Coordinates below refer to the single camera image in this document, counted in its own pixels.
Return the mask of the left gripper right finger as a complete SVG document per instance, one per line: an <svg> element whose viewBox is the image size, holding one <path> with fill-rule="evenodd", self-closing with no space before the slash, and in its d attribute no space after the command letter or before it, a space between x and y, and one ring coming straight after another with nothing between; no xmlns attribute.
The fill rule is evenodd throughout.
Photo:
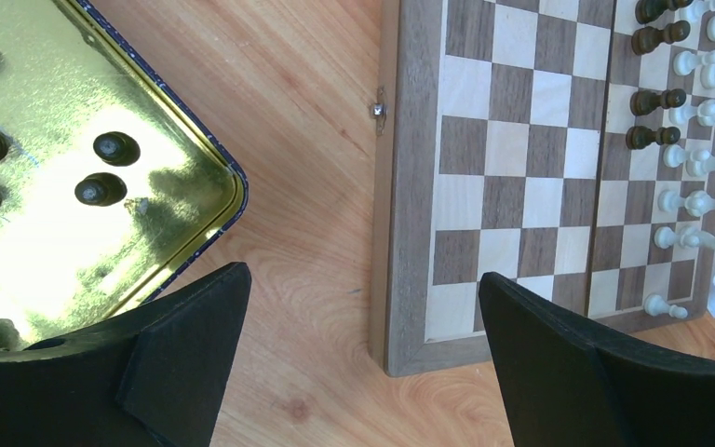
<svg viewBox="0 0 715 447"><path fill-rule="evenodd" d="M715 446L715 360L644 342L496 272L479 302L518 446Z"/></svg>

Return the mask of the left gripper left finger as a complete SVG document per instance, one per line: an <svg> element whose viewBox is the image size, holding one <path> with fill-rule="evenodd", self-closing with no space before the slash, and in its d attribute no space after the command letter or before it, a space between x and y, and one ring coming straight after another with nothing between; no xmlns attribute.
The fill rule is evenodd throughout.
<svg viewBox="0 0 715 447"><path fill-rule="evenodd" d="M84 329L0 351L0 446L207 446L251 272L234 262Z"/></svg>

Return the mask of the wooden folding chess board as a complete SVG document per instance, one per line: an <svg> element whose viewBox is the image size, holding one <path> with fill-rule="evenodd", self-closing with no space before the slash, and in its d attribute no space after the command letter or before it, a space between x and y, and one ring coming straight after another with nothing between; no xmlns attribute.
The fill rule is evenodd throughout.
<svg viewBox="0 0 715 447"><path fill-rule="evenodd" d="M375 168L369 347L391 376L489 357L481 277L497 272L622 332L708 313L715 211L663 212L666 189L715 198L715 171L669 168L634 126L678 127L715 156L715 125L634 116L641 90L715 100L715 1L639 24L637 1L386 1L379 86L388 115ZM635 31L679 20L689 36L649 54Z"/></svg>

